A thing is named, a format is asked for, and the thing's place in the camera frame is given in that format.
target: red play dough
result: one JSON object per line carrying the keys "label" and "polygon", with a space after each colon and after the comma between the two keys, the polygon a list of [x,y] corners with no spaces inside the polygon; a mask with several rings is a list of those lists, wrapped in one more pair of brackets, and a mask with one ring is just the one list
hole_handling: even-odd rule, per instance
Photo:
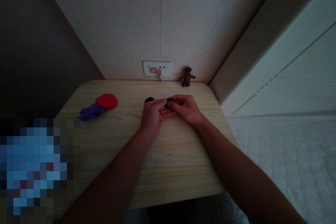
{"label": "red play dough", "polygon": [[118,102],[113,94],[103,94],[96,99],[96,104],[104,109],[114,109]]}

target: forearm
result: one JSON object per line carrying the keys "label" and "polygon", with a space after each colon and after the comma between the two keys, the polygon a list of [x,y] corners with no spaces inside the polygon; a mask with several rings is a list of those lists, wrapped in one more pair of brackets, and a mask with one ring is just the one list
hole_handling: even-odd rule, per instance
{"label": "forearm", "polygon": [[206,118],[195,125],[224,187],[251,219],[305,223],[270,178]]}
{"label": "forearm", "polygon": [[120,223],[153,139],[139,129],[75,201],[60,223]]}

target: pixelated area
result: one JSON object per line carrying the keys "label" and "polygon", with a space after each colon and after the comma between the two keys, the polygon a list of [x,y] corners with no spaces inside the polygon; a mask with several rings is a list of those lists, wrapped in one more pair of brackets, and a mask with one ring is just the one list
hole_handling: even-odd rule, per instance
{"label": "pixelated area", "polygon": [[1,119],[7,223],[51,223],[79,179],[79,119]]}

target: wall outlet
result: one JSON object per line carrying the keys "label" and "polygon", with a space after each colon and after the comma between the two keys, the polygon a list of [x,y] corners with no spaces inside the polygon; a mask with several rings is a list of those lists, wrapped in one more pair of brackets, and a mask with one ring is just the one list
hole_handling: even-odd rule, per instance
{"label": "wall outlet", "polygon": [[172,72],[171,61],[143,61],[143,71],[145,76],[159,77],[159,69],[164,77],[170,77]]}

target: brown teddy bear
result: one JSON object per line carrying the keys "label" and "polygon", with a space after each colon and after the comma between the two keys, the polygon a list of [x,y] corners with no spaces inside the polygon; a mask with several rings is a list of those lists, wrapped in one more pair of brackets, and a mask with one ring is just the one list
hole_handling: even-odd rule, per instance
{"label": "brown teddy bear", "polygon": [[180,81],[183,80],[182,87],[185,87],[185,86],[188,87],[188,86],[190,86],[190,80],[191,80],[191,78],[195,79],[196,77],[190,74],[190,72],[191,72],[191,68],[190,68],[190,67],[187,66],[187,67],[184,69],[184,71],[185,71],[184,76],[181,76],[181,77],[179,78],[179,80],[180,80]]}

